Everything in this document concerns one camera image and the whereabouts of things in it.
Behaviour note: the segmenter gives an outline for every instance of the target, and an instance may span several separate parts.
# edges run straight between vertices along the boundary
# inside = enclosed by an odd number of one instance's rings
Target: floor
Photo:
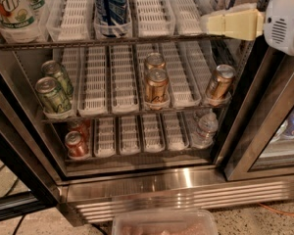
[[[5,166],[0,170],[0,197],[26,190],[26,186]],[[266,203],[266,205],[283,212],[294,212],[294,200]],[[278,214],[258,205],[210,210],[210,212],[214,216],[220,235],[294,235],[294,216]],[[17,233],[14,233],[20,220],[21,217],[1,221],[0,235],[103,234],[90,224],[72,227],[56,209],[26,215]],[[111,224],[111,222],[104,223],[100,227],[107,234],[111,234]]]

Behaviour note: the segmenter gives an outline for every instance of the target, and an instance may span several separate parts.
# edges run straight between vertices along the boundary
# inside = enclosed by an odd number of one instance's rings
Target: refrigerator door
[[[277,67],[225,174],[228,180],[294,174],[294,57]]]
[[[37,144],[0,91],[0,220],[59,202],[59,189],[32,149]]]

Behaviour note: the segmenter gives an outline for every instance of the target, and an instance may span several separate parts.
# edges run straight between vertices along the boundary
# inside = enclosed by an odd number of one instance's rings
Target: brown soda can
[[[80,132],[86,142],[89,140],[89,129],[83,120],[68,121],[68,129]]]
[[[165,101],[169,78],[167,72],[161,69],[148,70],[145,76],[145,101],[151,104],[161,104]]]
[[[71,131],[66,136],[66,146],[69,158],[73,160],[85,159],[89,156],[88,146],[78,131]]]
[[[144,67],[147,71],[151,69],[164,70],[166,68],[165,58],[158,52],[150,53],[144,61]]]
[[[229,91],[236,75],[236,70],[228,65],[217,66],[213,71],[208,86],[206,96],[213,100],[222,100]]]

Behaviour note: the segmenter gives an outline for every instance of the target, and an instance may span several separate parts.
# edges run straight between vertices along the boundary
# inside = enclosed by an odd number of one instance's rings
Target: beverage cooler
[[[270,1],[248,0],[263,13]],[[221,0],[125,0],[114,25],[99,3],[45,0],[18,34],[0,19],[0,160],[27,188],[0,197],[0,220],[57,207],[78,226],[294,199],[294,56],[203,30]],[[69,76],[57,113],[37,85],[48,64]]]

